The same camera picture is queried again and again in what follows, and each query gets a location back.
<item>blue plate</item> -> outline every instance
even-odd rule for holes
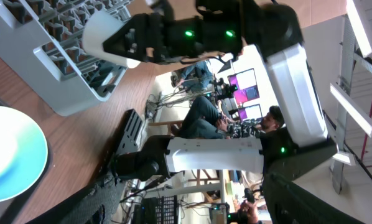
[[[18,110],[0,106],[0,202],[31,187],[47,157],[47,141],[38,124]]]

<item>green led indicator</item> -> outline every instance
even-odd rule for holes
[[[193,31],[191,31],[191,30],[187,30],[187,31],[185,32],[185,35],[188,36],[188,37],[193,37],[193,36],[194,36],[194,33],[193,33]]]
[[[234,36],[235,36],[235,32],[234,32],[233,30],[227,30],[227,31],[226,31],[226,35],[227,35],[228,37],[234,37]]]

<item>desk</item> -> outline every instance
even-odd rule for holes
[[[52,166],[16,223],[46,212],[94,179],[124,112],[143,114],[156,75],[178,67],[142,63],[125,73],[106,103],[62,117],[0,59],[0,99],[37,122],[52,146]]]

